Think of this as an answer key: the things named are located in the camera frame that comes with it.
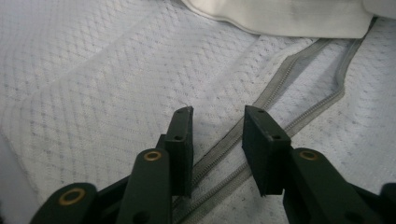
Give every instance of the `white garment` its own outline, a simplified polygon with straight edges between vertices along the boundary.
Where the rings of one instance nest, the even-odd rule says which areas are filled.
[[[154,147],[185,105],[195,108],[198,161],[242,118],[244,105],[257,99],[285,58],[315,42],[251,35],[197,16],[177,0],[0,0],[0,6],[0,132],[40,203],[73,182],[102,189],[128,175],[137,153]],[[373,191],[396,179],[394,31],[395,21],[375,24],[349,70],[345,101],[293,139],[326,152],[347,179]],[[327,94],[332,82],[316,75],[332,69],[328,63],[344,42],[335,41],[306,67],[307,78],[296,82],[302,87],[290,88],[284,106],[274,107],[279,122],[306,106],[304,97]],[[349,135],[341,134],[346,130]],[[378,141],[361,140],[375,132]],[[221,174],[244,161],[242,153],[230,157],[216,168]],[[6,172],[0,169],[0,177],[17,173]],[[12,216],[24,214],[20,194],[2,196],[18,192],[11,184],[2,185],[8,191],[0,192],[1,206],[11,206],[10,198],[17,202]],[[284,222],[282,206],[265,206],[255,190],[250,179],[228,199],[233,203],[221,204],[203,223]]]
[[[182,0],[192,11],[253,34],[361,38],[373,13],[396,18],[395,0]]]

